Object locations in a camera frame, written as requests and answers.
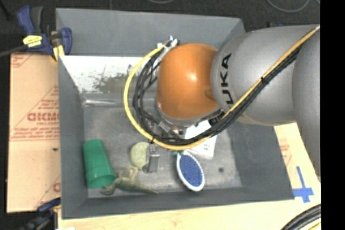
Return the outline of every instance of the blue tape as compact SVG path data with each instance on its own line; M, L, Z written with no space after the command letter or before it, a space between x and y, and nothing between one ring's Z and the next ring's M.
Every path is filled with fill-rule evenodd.
M310 202L309 196L314 195L313 189L311 187L306 187L300 167L297 166L296 169L301 180L302 188L292 189L293 195L295 197L301 197L303 200L303 203L308 203Z

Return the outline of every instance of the blue clamp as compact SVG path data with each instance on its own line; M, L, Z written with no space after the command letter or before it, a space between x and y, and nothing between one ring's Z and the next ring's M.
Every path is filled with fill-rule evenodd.
M48 37L47 34L42 33L40 29L40 20L42 7L24 6L17 12L17 19L19 25L25 30L27 36L34 35L40 36L41 40L35 43L34 46L26 45L25 51L27 52L44 52L55 57L54 48L51 40L61 38L62 46L65 54L69 54L72 48L72 31L70 28L62 28L57 34Z

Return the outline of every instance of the white label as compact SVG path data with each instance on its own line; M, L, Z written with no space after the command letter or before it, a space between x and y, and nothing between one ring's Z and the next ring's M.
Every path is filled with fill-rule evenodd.
M197 127L191 126L186 130L185 138L193 138L209 129L210 127L211 125L207 120L199 123ZM213 154L215 153L216 139L217 135L212 136L203 143L191 148L189 151L193 154L200 155L206 158L213 158Z

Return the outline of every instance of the cardboard sheet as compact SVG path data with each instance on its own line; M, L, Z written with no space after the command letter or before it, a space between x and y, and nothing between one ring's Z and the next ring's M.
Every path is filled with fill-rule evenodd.
M61 191L57 63L15 53L10 67L9 213L34 211Z

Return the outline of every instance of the yellow cable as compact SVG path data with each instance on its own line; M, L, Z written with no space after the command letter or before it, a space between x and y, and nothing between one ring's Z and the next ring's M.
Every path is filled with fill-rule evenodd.
M300 45L302 45L307 39L309 39L318 29L320 28L320 26L317 26L316 28L312 29L310 32L308 32L306 35L304 35L299 41L297 41L297 43L295 43L287 52L284 53L284 55L281 56L281 58L276 61L274 63L274 65L272 65L263 75L263 78L266 77L267 75L269 75L277 66L279 66L279 64L281 62L283 62L293 51L295 51ZM168 150L186 150L186 149L190 149L193 148L201 143L203 143L204 141L206 141L207 139L211 138L212 136L207 136L204 137L198 141L195 141L193 143L190 143L188 145L169 145L169 144L165 144L163 142L154 140L154 138L152 137L151 134L147 133L134 119L132 113L130 112L129 109L129 102L128 102L128 92L129 92L129 85L130 82L132 81L132 78L134 77L135 73L138 71L138 69L140 68L140 66L149 58L151 58L154 54L158 53L162 47L158 47L156 49L154 49L153 51L151 51L150 53L148 53L145 57L143 57L138 64L132 69L132 71L130 72L126 84L125 84L125 89L123 91L123 101L124 101L124 105L125 105L125 111L126 114L128 116L128 119L131 121L132 125L137 129L137 131L139 133L141 133L144 137L146 137L147 139L149 139L150 141L153 141L154 143L156 143L157 145L166 148ZM229 109L225 115L222 117L226 117L228 116L228 114L230 112L232 112L236 107L238 107L244 100L245 98L262 82L262 79L260 78L232 107L231 109Z

